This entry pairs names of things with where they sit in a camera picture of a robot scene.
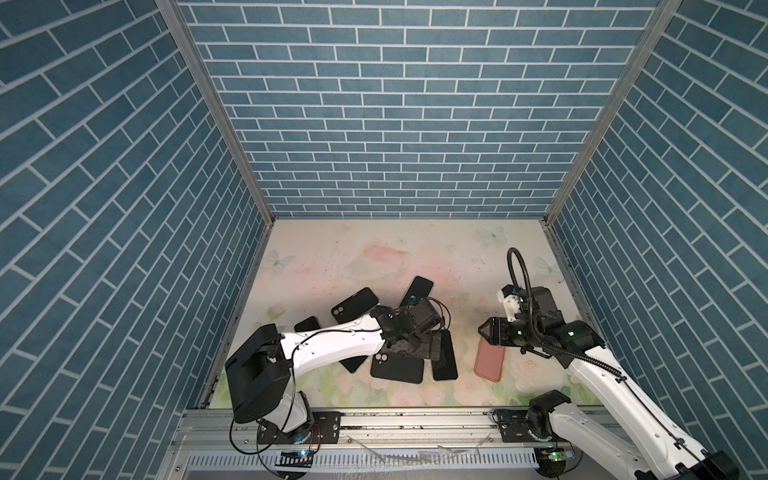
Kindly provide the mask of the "pink phone case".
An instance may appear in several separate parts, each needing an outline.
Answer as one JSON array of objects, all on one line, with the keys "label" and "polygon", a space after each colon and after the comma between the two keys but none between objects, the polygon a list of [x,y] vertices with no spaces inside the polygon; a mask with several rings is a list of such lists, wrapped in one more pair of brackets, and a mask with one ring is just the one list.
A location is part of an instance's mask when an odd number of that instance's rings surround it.
[{"label": "pink phone case", "polygon": [[506,349],[480,339],[473,371],[476,376],[494,383],[501,380]]}]

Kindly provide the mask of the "blue phone black screen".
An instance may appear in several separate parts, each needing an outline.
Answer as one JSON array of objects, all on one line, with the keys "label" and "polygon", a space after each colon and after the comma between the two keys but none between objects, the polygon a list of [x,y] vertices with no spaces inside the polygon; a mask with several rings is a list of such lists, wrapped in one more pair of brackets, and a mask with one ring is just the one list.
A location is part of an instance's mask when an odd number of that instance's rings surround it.
[{"label": "blue phone black screen", "polygon": [[433,281],[422,276],[415,276],[399,306],[409,307],[417,305],[422,299],[430,296],[433,287]]}]

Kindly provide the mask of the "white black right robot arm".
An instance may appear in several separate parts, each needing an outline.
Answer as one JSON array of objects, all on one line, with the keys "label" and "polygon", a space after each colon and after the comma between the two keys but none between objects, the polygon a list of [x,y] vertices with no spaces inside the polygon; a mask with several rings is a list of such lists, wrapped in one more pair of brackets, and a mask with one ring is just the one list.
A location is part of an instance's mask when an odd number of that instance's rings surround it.
[{"label": "white black right robot arm", "polygon": [[559,479],[572,471],[559,445],[568,443],[617,479],[737,479],[736,462],[709,451],[679,427],[631,378],[604,340],[587,323],[566,322],[558,310],[545,310],[543,289],[532,285],[521,252],[506,253],[510,282],[498,293],[502,317],[491,317],[478,332],[490,345],[554,360],[585,385],[617,421],[622,439],[591,420],[569,396],[550,390],[530,400],[525,416],[529,435],[543,443],[540,476]]}]

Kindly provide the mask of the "aluminium corner post right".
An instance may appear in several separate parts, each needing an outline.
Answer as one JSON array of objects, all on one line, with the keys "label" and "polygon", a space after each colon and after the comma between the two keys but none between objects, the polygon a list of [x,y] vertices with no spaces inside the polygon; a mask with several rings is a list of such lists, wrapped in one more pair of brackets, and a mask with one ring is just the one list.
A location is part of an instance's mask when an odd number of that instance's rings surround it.
[{"label": "aluminium corner post right", "polygon": [[564,209],[569,196],[590,164],[608,128],[627,99],[630,90],[681,3],[681,0],[663,0],[658,2],[655,10],[649,17],[648,24],[640,36],[637,45],[629,55],[624,69],[612,87],[605,105],[597,115],[590,132],[586,135],[582,148],[576,155],[569,171],[564,176],[552,203],[547,208],[546,214],[543,217],[544,228],[554,228],[556,219]]}]

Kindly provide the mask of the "aluminium corner post left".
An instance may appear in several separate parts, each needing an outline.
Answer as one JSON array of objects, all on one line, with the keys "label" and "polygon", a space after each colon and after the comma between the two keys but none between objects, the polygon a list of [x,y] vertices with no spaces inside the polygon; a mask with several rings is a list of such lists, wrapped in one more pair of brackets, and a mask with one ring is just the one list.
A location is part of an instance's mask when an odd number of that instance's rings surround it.
[{"label": "aluminium corner post left", "polygon": [[205,62],[194,41],[178,2],[171,0],[157,0],[156,5],[185,61],[185,64],[187,65],[195,85],[200,91],[202,99],[210,111],[212,119],[232,156],[235,166],[241,174],[250,195],[254,200],[257,210],[264,218],[267,227],[271,228],[275,221],[274,215],[258,185],[248,157],[237,137],[232,122],[230,121],[225,106],[206,68]]}]

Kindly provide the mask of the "aluminium corner post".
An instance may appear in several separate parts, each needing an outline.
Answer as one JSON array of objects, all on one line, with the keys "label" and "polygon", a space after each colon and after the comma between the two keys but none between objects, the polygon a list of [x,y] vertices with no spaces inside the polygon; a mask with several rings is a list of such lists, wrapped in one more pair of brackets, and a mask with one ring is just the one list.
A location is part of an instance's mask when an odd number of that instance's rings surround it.
[{"label": "aluminium corner post", "polygon": [[200,91],[202,99],[210,111],[212,119],[232,156],[235,166],[241,174],[250,195],[254,200],[257,210],[264,218],[267,227],[271,228],[275,221],[274,215],[258,185],[248,157],[237,137],[232,122],[230,121],[225,106],[206,68],[205,62],[194,41],[178,2],[171,0],[157,0],[156,5],[185,61],[185,64],[187,65],[195,85]]},{"label": "aluminium corner post", "polygon": [[576,155],[569,171],[564,176],[552,203],[547,208],[546,214],[543,217],[544,228],[554,228],[556,219],[564,209],[569,196],[590,164],[608,128],[627,99],[630,90],[681,3],[681,0],[663,0],[658,2],[655,10],[649,17],[648,24],[640,36],[637,45],[629,55],[624,69],[612,87],[605,105],[597,115],[590,132],[586,135],[582,148]]}]

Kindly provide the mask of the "black phone case left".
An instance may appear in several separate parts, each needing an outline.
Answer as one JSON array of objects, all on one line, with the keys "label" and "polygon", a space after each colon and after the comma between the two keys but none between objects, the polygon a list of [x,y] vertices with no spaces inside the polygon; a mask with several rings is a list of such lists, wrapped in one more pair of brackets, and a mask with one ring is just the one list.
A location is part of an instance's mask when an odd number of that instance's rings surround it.
[{"label": "black phone case left", "polygon": [[379,298],[365,287],[334,306],[331,313],[338,324],[344,324],[365,315],[378,304]]}]

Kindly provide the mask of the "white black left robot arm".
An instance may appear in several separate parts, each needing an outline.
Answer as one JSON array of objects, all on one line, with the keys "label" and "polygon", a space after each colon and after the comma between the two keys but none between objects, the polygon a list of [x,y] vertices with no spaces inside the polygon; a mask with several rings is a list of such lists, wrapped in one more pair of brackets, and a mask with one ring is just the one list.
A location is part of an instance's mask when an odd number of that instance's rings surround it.
[{"label": "white black left robot arm", "polygon": [[429,299],[392,308],[375,305],[349,321],[305,332],[259,327],[225,362],[235,424],[267,422],[285,434],[309,428],[311,408],[299,377],[353,357],[378,354],[440,357],[446,314]]}]

